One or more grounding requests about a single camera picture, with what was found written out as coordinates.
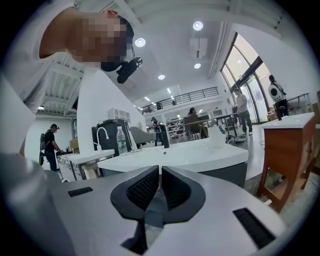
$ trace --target white wall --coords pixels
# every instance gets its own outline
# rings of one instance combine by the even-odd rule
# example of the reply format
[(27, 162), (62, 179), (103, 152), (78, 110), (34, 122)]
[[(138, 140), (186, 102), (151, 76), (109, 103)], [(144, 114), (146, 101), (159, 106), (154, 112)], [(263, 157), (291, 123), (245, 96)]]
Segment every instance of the white wall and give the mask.
[(56, 124), (60, 129), (54, 134), (54, 139), (61, 150), (65, 150), (72, 140), (71, 120), (61, 119), (36, 119), (30, 127), (26, 139), (24, 153), (27, 159), (39, 161), (40, 136), (45, 134), (52, 124)]
[[(255, 49), (287, 93), (287, 98), (310, 93), (311, 102), (317, 102), (316, 92), (320, 90), (319, 64), (309, 44), (301, 40), (302, 35), (298, 30), (284, 34), (282, 40), (245, 25), (235, 24), (234, 30)], [(300, 43), (291, 46), (295, 40)]]
[(103, 118), (109, 119), (108, 110), (120, 109), (130, 113), (131, 126), (138, 126), (146, 132), (143, 115), (101, 70), (85, 70), (79, 92), (77, 107), (77, 134), (80, 154), (94, 150), (92, 130)]

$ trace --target glass railing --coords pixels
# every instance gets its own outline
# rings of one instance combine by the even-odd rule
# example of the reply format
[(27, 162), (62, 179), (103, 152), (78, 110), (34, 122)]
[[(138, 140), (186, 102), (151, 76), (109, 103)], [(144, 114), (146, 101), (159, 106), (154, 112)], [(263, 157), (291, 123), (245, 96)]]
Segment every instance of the glass railing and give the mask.
[(218, 96), (217, 87), (210, 87), (203, 90), (196, 90), (189, 93), (174, 96), (173, 98), (167, 98), (154, 104), (142, 107), (139, 111), (142, 114), (151, 113), (154, 111), (162, 110), (168, 107), (176, 106), (182, 103), (191, 102), (199, 99), (204, 99), (212, 96)]

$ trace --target white washbasin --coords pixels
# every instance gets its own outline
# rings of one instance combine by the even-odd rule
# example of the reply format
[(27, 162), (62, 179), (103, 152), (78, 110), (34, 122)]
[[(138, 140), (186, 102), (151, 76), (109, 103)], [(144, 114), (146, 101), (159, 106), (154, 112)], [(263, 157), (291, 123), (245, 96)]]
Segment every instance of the white washbasin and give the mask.
[(163, 146), (147, 147), (135, 153), (117, 156), (98, 163), (100, 168), (118, 172), (129, 172), (146, 166), (181, 167), (192, 172), (206, 172), (234, 166), (248, 160), (247, 150), (225, 144), (222, 148), (213, 147), (210, 139), (198, 139), (170, 148)]

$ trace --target black mesh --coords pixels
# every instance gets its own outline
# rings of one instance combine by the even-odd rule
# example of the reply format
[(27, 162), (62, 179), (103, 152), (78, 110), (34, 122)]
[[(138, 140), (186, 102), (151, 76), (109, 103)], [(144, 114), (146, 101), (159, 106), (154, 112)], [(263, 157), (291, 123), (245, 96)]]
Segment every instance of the black mesh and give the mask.
[(191, 194), (188, 184), (167, 171), (162, 172), (162, 189), (169, 211), (187, 201)]
[(159, 170), (156, 169), (131, 185), (126, 191), (126, 196), (133, 204), (145, 211), (157, 192), (158, 183)]

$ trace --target wooden vanity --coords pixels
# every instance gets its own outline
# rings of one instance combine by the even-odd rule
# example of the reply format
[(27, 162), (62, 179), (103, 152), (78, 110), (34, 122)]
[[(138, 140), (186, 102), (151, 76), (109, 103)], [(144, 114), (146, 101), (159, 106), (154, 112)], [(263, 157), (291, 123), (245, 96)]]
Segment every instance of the wooden vanity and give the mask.
[[(262, 177), (257, 196), (267, 196), (271, 207), (280, 212), (288, 200), (303, 190), (314, 164), (316, 121), (313, 112), (284, 116), (261, 126), (265, 149)], [(282, 175), (283, 182), (274, 188), (265, 186), (268, 171)]]

